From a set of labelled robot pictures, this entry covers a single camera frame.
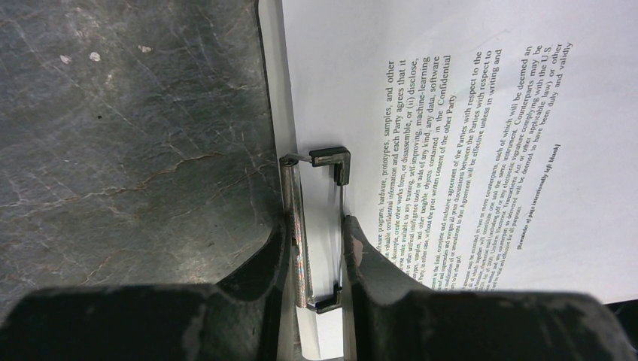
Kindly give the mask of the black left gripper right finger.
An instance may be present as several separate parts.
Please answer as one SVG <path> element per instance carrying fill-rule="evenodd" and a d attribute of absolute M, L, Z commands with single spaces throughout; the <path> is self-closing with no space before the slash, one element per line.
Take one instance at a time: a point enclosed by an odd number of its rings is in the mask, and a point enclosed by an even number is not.
<path fill-rule="evenodd" d="M 633 360 L 636 312 L 580 293 L 435 291 L 344 219 L 347 360 Z"/>

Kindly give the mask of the white clipboard metal clip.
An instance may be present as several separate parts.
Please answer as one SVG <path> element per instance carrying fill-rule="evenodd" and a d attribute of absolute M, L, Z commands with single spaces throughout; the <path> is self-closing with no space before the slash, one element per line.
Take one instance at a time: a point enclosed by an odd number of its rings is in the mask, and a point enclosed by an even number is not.
<path fill-rule="evenodd" d="M 260 1 L 266 77 L 273 110 L 284 212 L 292 238 L 292 286 L 302 356 L 345 358 L 342 280 L 342 217 L 345 188 L 333 178 L 336 162 L 321 150 L 340 153 L 327 134 L 323 110 L 312 110 L 311 76 L 301 54 L 317 42 L 301 15 L 309 1 Z"/>

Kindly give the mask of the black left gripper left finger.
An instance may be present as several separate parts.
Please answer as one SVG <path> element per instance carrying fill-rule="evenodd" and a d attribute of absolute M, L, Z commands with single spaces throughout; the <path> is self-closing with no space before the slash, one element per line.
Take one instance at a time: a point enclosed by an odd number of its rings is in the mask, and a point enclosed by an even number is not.
<path fill-rule="evenodd" d="M 51 287 L 1 328 L 3 360 L 287 360 L 290 240 L 266 243 L 215 284 Z"/>

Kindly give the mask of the white paper sheet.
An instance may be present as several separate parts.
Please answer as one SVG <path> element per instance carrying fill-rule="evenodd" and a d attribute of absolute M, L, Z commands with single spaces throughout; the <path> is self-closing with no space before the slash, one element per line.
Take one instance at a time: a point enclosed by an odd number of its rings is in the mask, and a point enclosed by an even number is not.
<path fill-rule="evenodd" d="M 635 1 L 285 1 L 301 152 L 433 290 L 637 297 Z"/>

